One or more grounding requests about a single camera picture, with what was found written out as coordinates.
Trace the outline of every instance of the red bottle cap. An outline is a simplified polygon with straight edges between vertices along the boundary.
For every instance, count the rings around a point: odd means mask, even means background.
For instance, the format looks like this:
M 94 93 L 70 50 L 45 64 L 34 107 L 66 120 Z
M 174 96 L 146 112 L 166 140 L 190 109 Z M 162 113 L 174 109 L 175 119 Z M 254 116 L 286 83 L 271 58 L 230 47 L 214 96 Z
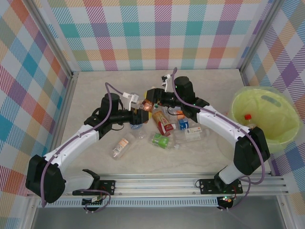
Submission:
M 245 120 L 250 120 L 252 117 L 251 117 L 250 114 L 246 114 L 246 115 L 244 116 L 244 118 L 245 118 Z

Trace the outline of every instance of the plaid wallpaper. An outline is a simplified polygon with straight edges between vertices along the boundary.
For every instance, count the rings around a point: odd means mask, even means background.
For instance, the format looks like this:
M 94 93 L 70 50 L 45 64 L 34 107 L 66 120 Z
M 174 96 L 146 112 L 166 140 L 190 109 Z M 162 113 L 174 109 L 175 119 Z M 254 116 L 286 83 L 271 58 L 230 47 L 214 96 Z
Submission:
M 285 1 L 243 77 L 247 85 L 284 93 L 305 123 L 305 0 Z M 272 155 L 272 164 L 289 181 L 295 211 L 305 223 L 304 128 L 285 151 Z
M 21 0 L 0 0 L 0 229 L 14 229 L 29 159 L 49 150 L 68 77 Z
M 68 53 L 82 71 L 114 71 L 237 68 L 273 0 L 35 1 L 70 64 Z

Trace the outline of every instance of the marble surface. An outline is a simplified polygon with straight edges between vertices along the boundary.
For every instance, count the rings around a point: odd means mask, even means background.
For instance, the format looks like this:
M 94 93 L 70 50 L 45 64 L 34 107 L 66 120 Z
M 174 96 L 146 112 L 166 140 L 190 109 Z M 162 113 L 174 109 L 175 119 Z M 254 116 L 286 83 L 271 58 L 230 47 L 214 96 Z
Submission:
M 161 87 L 160 77 L 168 73 L 171 71 L 81 72 L 62 141 L 73 135 L 93 110 L 100 106 L 101 99 L 107 93 L 105 82 L 121 92 L 136 92 L 143 96 L 152 86 Z M 208 101 L 221 113 L 228 112 L 233 95 L 243 87 L 238 70 L 178 70 L 176 76 L 183 75 L 192 81 L 196 96 Z M 143 128 L 147 135 L 158 133 L 153 120 L 149 120 Z M 112 159 L 112 148 L 130 130 L 129 125 L 125 125 L 121 131 L 110 131 L 75 159 L 67 172 L 84 168 L 100 174 L 218 172 L 233 158 L 231 145 L 210 130 L 210 135 L 204 140 L 172 151 L 153 146 L 148 139 L 139 140 L 120 160 Z M 270 171 L 269 165 L 265 165 L 266 170 Z

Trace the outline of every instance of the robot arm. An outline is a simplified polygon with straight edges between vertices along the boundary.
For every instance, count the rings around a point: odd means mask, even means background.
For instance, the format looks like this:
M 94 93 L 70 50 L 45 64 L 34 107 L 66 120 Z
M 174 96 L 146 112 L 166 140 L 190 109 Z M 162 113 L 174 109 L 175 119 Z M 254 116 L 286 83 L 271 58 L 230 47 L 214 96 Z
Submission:
M 256 127 L 251 130 L 230 120 L 229 122 L 237 126 L 238 129 L 233 127 L 226 121 L 228 120 L 226 116 L 217 112 L 207 101 L 195 96 L 193 84 L 186 76 L 180 76 L 174 80 L 176 92 L 183 101 L 202 107 L 203 110 L 181 103 L 174 92 L 169 92 L 173 91 L 171 84 L 167 83 L 170 81 L 169 75 L 163 76 L 162 80 L 165 82 L 165 89 L 154 88 L 148 90 L 146 101 L 161 106 L 180 107 L 186 117 L 211 128 L 233 146 L 233 162 L 214 176 L 214 183 L 219 191 L 224 190 L 239 177 L 251 175 L 261 165 L 256 149 L 243 132 L 250 135 L 255 141 L 262 154 L 263 161 L 270 157 L 264 133 L 260 128 Z
M 44 196 L 48 203 L 53 203 L 62 194 L 72 192 L 79 189 L 95 189 L 100 190 L 100 177 L 88 169 L 84 169 L 80 174 L 64 177 L 63 174 L 68 165 L 76 159 L 86 148 L 100 140 L 106 133 L 112 130 L 113 124 L 123 125 L 123 123 L 130 123 L 138 125 L 148 121 L 148 112 L 144 110 L 127 109 L 119 110 L 119 105 L 122 104 L 120 97 L 117 94 L 111 93 L 112 110 L 108 119 L 98 128 L 92 129 L 99 124 L 106 117 L 110 100 L 108 94 L 102 99 L 101 106 L 97 108 L 93 114 L 84 122 L 84 125 L 70 138 L 76 135 L 79 137 L 63 148 L 51 162 L 46 170 L 44 177 Z M 54 149 L 47 153 L 44 157 L 35 155 L 29 162 L 26 188 L 41 196 L 41 176 L 42 172 L 55 155 L 55 153 L 62 147 Z

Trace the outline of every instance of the yellow trash bin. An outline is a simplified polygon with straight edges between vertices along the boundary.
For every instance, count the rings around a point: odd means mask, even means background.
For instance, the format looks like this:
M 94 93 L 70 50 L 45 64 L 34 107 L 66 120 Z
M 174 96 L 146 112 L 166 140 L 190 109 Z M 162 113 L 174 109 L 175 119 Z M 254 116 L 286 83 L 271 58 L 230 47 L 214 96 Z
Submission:
M 228 116 L 245 125 L 246 114 L 263 130 L 270 153 L 285 149 L 303 127 L 293 105 L 272 87 L 244 87 L 235 94 Z

